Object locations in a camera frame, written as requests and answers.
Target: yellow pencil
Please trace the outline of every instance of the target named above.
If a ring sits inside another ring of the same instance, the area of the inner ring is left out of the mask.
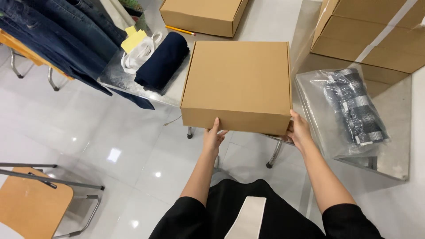
[[[165,27],[166,27],[166,28],[169,28],[169,29],[176,30],[176,31],[181,31],[181,32],[184,32],[184,33],[190,34],[190,35],[192,35],[192,36],[195,36],[195,35],[196,35],[196,33],[194,33],[194,32],[186,31],[186,30],[179,29],[179,28],[175,28],[175,27],[172,27],[172,26],[167,26],[167,25],[165,25]]]

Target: black and white plaid fabric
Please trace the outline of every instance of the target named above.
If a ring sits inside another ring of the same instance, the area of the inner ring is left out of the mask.
[[[328,78],[326,87],[335,96],[353,143],[367,145],[388,139],[385,126],[357,69],[338,70],[329,73]]]

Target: yellow sticky note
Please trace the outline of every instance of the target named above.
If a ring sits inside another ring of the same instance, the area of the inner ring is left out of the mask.
[[[133,35],[134,33],[136,33],[137,31],[136,31],[136,28],[134,27],[134,26],[131,26],[131,27],[127,27],[126,29],[125,29],[125,32],[127,32],[127,35],[129,36],[129,37],[131,37],[131,35]]]
[[[143,38],[146,36],[146,33],[142,30],[139,30],[138,32],[134,33],[133,35],[129,36],[127,39],[125,39],[121,43],[121,47],[124,49],[125,52],[130,53],[133,48],[137,46],[139,42],[143,40]]]

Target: black sleeve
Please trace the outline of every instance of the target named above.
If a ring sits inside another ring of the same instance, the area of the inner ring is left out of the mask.
[[[382,238],[359,206],[349,203],[329,207],[322,215],[327,238]]]
[[[156,225],[149,239],[156,238],[207,238],[207,210],[192,198],[181,197]]]

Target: hand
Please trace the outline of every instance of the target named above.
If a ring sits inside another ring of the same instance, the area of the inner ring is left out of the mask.
[[[294,141],[295,146],[303,153],[305,143],[313,142],[309,123],[297,112],[291,109],[294,120],[289,122],[286,134]]]
[[[204,147],[202,148],[202,153],[210,155],[212,158],[218,156],[218,148],[224,140],[224,135],[229,132],[228,130],[223,130],[221,133],[218,133],[220,125],[220,120],[218,118],[214,121],[213,128],[205,129],[204,131]]]

